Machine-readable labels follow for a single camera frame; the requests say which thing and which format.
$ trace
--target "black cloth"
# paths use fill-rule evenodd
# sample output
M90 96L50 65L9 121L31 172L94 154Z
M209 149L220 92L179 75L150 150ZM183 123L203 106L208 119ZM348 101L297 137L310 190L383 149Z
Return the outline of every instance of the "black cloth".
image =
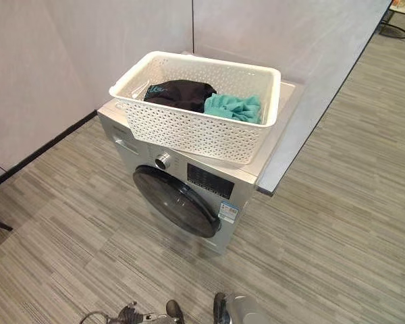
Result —
M204 113L205 99L216 90L210 84L172 80L149 86L144 101Z

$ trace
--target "washing machine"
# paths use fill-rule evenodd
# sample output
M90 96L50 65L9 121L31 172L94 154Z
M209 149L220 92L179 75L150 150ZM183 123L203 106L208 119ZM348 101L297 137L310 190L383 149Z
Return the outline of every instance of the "washing machine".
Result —
M282 84L279 109L294 88ZM103 105L98 116L147 207L187 240L224 253L276 140L266 141L249 165L185 153L135 139L116 103L113 99Z

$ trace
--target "washing machine door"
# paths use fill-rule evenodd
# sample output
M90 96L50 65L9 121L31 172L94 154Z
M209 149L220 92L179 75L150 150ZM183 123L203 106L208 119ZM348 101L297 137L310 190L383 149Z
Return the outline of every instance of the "washing machine door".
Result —
M140 165L134 172L134 181L145 199L183 230L211 238L219 229L219 218L203 198L172 175Z

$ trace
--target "floor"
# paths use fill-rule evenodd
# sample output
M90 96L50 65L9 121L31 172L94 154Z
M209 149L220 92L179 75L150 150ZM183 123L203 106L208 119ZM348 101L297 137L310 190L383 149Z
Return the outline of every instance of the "floor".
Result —
M0 186L0 323L77 323L137 300L210 323L215 292L272 323L405 323L405 42L374 36L224 256L159 232L98 119Z

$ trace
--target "white plastic basket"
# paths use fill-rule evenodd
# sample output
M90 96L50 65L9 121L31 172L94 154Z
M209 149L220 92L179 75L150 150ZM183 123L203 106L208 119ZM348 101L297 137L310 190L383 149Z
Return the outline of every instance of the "white plastic basket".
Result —
M147 88L170 80L210 84L220 95L259 96L261 124L143 101ZM136 139L240 164L250 163L277 118L281 74L255 65L151 52L109 89L126 108Z

